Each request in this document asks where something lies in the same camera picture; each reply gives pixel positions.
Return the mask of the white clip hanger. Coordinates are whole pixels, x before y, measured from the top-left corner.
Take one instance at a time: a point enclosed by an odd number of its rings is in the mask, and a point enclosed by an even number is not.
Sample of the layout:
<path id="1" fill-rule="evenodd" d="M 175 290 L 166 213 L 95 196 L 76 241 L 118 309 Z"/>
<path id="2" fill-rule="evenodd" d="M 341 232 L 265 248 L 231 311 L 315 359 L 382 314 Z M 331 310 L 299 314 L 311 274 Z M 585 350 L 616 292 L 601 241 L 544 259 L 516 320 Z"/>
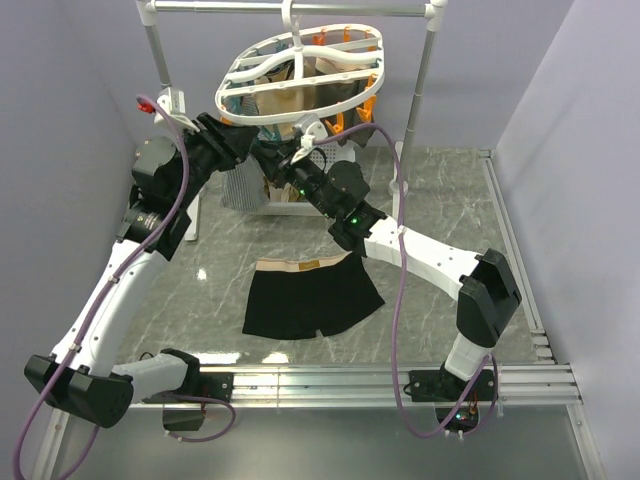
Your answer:
<path id="1" fill-rule="evenodd" d="M 306 114 L 317 114 L 331 135 L 351 127 L 347 114 L 371 123 L 377 93 L 384 82 L 385 53 L 379 30 L 364 24 L 329 24 L 302 29 L 293 14 L 294 3 L 281 3 L 286 32 L 252 45 L 233 61 L 214 95 L 220 119 L 229 125 L 263 127 L 294 124 Z M 292 80 L 258 84 L 269 70 L 294 61 Z M 330 104 L 322 108 L 260 115 L 253 95 L 258 92 L 326 85 Z"/>

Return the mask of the black underwear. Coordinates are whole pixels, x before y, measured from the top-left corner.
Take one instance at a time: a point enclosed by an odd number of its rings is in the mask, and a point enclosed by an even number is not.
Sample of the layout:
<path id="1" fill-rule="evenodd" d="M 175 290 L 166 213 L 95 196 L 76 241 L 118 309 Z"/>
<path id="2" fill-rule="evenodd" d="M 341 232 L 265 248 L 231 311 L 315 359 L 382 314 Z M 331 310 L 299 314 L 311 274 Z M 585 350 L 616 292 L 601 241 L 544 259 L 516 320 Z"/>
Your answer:
<path id="1" fill-rule="evenodd" d="M 362 258 L 256 262 L 242 332 L 273 340 L 341 334 L 385 305 Z"/>

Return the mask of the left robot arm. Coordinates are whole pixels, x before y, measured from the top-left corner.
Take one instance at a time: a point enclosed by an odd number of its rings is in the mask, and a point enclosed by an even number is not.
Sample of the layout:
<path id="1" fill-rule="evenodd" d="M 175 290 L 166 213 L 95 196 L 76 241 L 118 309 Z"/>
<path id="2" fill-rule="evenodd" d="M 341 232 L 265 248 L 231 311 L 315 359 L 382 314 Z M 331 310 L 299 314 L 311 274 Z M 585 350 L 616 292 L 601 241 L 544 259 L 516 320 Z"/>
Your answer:
<path id="1" fill-rule="evenodd" d="M 202 388 L 199 360 L 167 348 L 149 360 L 119 365 L 117 353 L 151 284 L 174 256 L 191 223 L 188 207 L 215 172 L 249 155 L 259 130 L 224 124 L 206 113 L 176 140 L 141 144 L 131 169 L 128 208 L 107 266 L 71 329 L 24 374 L 47 405 L 101 428 L 129 406 L 168 391 L 189 402 Z"/>

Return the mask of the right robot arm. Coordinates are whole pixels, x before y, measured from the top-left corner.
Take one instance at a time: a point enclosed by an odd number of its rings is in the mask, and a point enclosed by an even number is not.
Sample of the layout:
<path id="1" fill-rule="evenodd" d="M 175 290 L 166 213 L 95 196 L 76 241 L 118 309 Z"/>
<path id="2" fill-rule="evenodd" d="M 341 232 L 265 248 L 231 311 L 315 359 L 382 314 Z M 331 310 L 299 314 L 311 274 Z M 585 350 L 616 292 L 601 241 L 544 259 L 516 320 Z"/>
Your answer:
<path id="1" fill-rule="evenodd" d="M 483 254 L 454 248 L 372 207 L 366 200 L 369 184 L 355 162 L 340 160 L 323 170 L 292 142 L 259 142 L 251 154 L 268 180 L 293 186 L 332 220 L 329 233 L 343 250 L 397 266 L 456 301 L 457 336 L 439 382 L 448 398 L 472 392 L 522 301 L 506 257 L 492 248 Z"/>

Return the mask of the beige underwear in basket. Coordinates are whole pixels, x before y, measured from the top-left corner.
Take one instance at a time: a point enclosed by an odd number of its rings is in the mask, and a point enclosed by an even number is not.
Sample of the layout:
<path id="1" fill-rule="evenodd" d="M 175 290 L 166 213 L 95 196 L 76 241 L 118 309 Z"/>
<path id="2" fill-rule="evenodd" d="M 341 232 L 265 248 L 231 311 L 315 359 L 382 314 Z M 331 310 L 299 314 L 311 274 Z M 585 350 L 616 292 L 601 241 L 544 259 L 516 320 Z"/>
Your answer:
<path id="1" fill-rule="evenodd" d="M 297 203 L 304 201 L 301 193 L 290 184 L 285 184 L 283 187 L 277 187 L 273 182 L 265 181 L 264 189 L 270 202 Z"/>

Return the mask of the striped grey hanging underwear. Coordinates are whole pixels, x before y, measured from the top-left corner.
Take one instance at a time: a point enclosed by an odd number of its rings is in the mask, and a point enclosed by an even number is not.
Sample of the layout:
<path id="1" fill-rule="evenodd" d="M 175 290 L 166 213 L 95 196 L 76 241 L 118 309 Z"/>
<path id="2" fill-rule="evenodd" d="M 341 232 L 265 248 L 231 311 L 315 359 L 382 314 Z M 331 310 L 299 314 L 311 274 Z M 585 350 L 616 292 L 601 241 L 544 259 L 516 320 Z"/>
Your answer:
<path id="1" fill-rule="evenodd" d="M 225 172 L 220 200 L 223 208 L 254 214 L 268 203 L 263 171 L 251 154 L 233 170 Z"/>

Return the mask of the beige hanging underwear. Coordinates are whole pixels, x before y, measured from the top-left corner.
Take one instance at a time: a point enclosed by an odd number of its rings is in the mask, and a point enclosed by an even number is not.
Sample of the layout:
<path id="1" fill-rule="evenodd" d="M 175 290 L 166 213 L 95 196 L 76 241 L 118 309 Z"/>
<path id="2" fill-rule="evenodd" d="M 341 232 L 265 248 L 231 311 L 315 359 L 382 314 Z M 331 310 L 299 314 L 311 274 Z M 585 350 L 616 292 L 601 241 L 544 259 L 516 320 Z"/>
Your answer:
<path id="1" fill-rule="evenodd" d="M 271 84 L 292 80 L 294 68 L 293 60 L 283 62 L 260 77 L 257 83 Z M 260 115 L 274 115 L 322 108 L 331 103 L 327 92 L 326 85 L 295 87 L 278 91 L 258 92 L 253 95 L 253 100 Z M 286 140 L 291 137 L 292 132 L 293 124 L 291 122 L 266 125 L 261 128 L 262 136 L 271 141 Z"/>

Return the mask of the white plastic basket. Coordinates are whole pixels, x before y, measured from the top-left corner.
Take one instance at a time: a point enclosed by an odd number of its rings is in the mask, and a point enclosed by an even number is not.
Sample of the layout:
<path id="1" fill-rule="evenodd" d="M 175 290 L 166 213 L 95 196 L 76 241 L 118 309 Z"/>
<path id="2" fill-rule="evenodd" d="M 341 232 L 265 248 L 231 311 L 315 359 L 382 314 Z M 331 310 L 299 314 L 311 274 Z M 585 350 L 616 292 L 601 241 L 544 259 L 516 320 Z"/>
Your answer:
<path id="1" fill-rule="evenodd" d="M 337 161 L 345 160 L 355 162 L 355 147 L 356 144 L 350 140 L 348 140 L 344 145 L 340 145 L 338 142 L 332 142 L 320 146 L 319 150 L 312 152 L 309 158 L 324 172 L 328 172 L 329 168 Z M 265 181 L 272 182 L 266 174 L 264 174 L 264 177 Z M 275 203 L 269 201 L 269 203 L 257 214 L 265 216 L 320 216 L 320 213 L 305 199 L 303 202 L 297 203 Z"/>

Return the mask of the white clothes rack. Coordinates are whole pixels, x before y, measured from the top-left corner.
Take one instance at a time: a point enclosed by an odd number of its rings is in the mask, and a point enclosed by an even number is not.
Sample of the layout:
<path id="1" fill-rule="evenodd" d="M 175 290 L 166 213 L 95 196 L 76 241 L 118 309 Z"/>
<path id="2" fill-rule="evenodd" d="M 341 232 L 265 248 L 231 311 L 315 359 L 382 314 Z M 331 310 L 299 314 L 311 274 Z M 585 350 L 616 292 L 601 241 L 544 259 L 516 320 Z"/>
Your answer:
<path id="1" fill-rule="evenodd" d="M 404 136 L 404 144 L 413 141 L 420 97 L 424 90 L 431 49 L 439 32 L 447 6 L 444 1 L 429 1 L 423 6 L 385 6 L 337 4 L 311 5 L 283 1 L 139 1 L 136 4 L 147 33 L 162 89 L 158 96 L 160 112 L 157 124 L 172 120 L 181 127 L 194 128 L 186 114 L 185 94 L 173 86 L 157 28 L 161 12 L 196 13 L 276 13 L 284 33 L 258 42 L 234 60 L 214 94 L 214 105 L 223 122 L 229 125 L 271 126 L 291 124 L 305 114 L 315 114 L 325 121 L 325 130 L 333 137 L 345 132 L 344 115 L 355 111 L 360 124 L 372 122 L 377 93 L 385 80 L 385 51 L 382 33 L 364 24 L 329 24 L 303 29 L 304 15 L 418 17 L 426 21 L 426 37 L 416 88 Z M 248 96 L 275 98 L 280 92 L 293 92 L 300 99 L 307 90 L 320 92 L 328 87 L 357 86 L 358 90 L 342 100 L 322 107 L 300 107 L 278 113 L 245 115 L 238 102 Z"/>

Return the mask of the aluminium rail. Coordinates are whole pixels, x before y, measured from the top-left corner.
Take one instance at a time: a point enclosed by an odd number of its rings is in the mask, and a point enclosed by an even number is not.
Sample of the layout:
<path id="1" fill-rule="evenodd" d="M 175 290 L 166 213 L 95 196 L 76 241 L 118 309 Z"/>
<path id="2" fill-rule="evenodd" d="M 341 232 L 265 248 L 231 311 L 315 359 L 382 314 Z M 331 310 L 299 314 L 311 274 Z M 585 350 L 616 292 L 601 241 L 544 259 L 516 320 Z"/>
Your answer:
<path id="1" fill-rule="evenodd" d="M 120 414 L 138 403 L 188 403 L 200 397 L 240 407 L 354 407 L 392 406 L 400 396 L 404 406 L 419 403 L 451 406 L 459 399 L 488 404 L 572 405 L 581 401 L 571 369 L 561 365 L 525 365 L 493 368 L 486 365 L 472 382 L 449 378 L 436 368 L 409 368 L 392 374 L 375 365 L 258 366 L 205 365 L 188 392 L 167 393 L 169 380 L 151 373 L 135 374 L 154 365 L 147 359 L 119 365 L 105 379 L 80 381 L 75 395 L 79 407 L 66 411 L 80 415 L 91 407 Z"/>

